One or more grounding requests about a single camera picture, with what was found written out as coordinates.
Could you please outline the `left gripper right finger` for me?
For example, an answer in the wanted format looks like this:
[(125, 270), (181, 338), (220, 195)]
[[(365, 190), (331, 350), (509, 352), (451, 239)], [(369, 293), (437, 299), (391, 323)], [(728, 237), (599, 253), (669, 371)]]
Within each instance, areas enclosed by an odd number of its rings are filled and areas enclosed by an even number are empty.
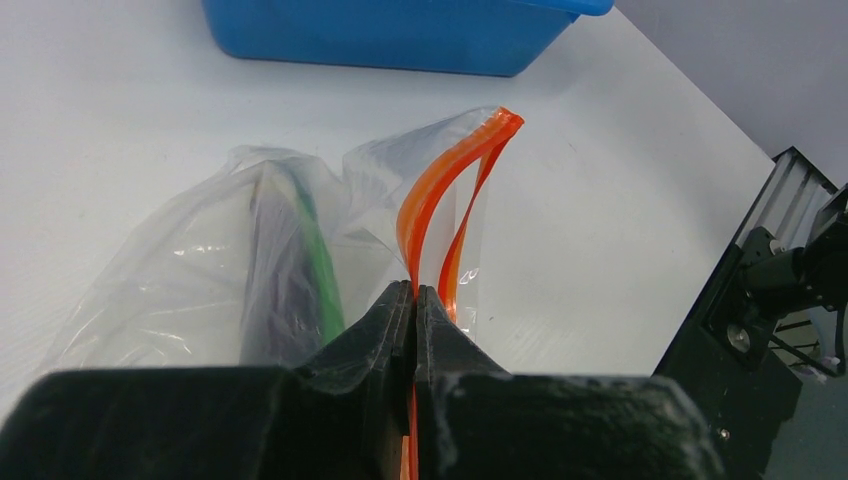
[(416, 299), (420, 479), (719, 479), (694, 402), (664, 377), (512, 374)]

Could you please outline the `long green toy bean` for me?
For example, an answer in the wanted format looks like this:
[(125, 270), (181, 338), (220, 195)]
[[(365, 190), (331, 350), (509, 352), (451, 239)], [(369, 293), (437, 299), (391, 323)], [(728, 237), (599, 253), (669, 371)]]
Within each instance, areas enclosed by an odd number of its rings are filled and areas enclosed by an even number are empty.
[(292, 180), (299, 208), (305, 218), (308, 257), (312, 264), (314, 286), (321, 314), (322, 345), (331, 343), (345, 330), (344, 315), (329, 249), (321, 231), (314, 197), (298, 178)]

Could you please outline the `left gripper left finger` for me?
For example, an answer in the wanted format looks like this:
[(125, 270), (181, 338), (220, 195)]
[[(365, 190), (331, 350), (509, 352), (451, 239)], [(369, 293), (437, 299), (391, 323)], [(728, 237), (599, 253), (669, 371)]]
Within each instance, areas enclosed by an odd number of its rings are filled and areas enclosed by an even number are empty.
[(412, 286), (294, 368), (55, 372), (1, 431), (5, 479), (396, 479)]

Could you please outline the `dark purple toy eggplant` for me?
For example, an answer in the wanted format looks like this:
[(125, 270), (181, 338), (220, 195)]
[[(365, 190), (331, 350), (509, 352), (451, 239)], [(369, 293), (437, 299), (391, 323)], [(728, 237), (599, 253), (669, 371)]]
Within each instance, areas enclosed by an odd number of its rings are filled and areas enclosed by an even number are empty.
[(324, 346), (322, 235), (301, 193), (285, 174), (266, 172), (257, 182), (241, 318), (242, 365), (296, 367)]

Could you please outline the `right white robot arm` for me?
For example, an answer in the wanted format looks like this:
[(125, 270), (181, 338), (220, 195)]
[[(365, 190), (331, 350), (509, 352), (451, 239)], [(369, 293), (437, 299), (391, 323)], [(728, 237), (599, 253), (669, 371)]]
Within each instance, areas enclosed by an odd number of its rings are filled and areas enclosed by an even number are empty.
[(816, 213), (807, 243), (744, 266), (741, 285), (768, 316), (847, 305), (847, 188)]

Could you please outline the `clear zip bag orange zipper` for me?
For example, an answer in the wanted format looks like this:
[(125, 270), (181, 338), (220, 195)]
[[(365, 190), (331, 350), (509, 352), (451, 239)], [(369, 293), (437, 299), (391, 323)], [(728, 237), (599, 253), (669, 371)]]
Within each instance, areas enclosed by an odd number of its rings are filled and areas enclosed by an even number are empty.
[(503, 107), (467, 111), (364, 144), (340, 173), (290, 149), (236, 149), (130, 234), (59, 330), (44, 368), (246, 366), (251, 204), (266, 172), (298, 178), (314, 197), (344, 331), (394, 280), (433, 287), (449, 318), (470, 327), (486, 182), (522, 125)]

